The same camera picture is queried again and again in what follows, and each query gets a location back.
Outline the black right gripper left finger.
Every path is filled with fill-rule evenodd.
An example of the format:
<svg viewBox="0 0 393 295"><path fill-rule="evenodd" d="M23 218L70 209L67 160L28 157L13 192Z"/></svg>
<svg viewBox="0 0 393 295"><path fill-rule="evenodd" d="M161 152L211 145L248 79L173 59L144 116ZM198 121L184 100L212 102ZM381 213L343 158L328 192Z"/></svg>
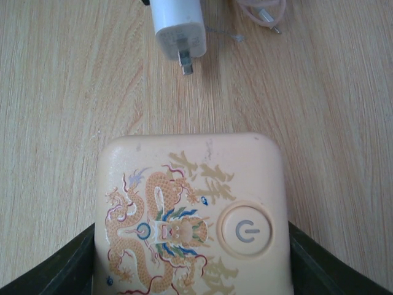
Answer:
<svg viewBox="0 0 393 295"><path fill-rule="evenodd" d="M91 294L95 225L1 288L1 294Z"/></svg>

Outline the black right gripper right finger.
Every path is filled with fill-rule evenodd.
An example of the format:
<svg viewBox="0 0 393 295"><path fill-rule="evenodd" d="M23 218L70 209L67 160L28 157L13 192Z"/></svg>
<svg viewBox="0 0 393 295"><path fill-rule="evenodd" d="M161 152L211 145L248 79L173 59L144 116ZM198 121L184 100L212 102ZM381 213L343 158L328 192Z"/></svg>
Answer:
<svg viewBox="0 0 393 295"><path fill-rule="evenodd" d="M289 238L295 294L392 294L339 260L291 222Z"/></svg>

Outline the beige wooden-look adapter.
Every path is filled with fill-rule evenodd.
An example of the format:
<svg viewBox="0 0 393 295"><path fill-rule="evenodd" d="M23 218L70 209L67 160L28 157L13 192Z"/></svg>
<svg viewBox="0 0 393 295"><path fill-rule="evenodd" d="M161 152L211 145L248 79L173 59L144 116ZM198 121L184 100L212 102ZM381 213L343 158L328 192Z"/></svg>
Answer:
<svg viewBox="0 0 393 295"><path fill-rule="evenodd" d="M93 294L293 294L280 150L135 135L98 157Z"/></svg>

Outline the white small charger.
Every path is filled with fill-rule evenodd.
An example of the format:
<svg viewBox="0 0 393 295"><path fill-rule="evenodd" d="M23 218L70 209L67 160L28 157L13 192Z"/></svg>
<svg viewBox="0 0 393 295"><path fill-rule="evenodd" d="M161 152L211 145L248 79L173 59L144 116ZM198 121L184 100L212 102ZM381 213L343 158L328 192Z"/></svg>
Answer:
<svg viewBox="0 0 393 295"><path fill-rule="evenodd" d="M150 1L155 38L165 57L178 61L183 75L193 73L192 60L207 51L200 0Z"/></svg>

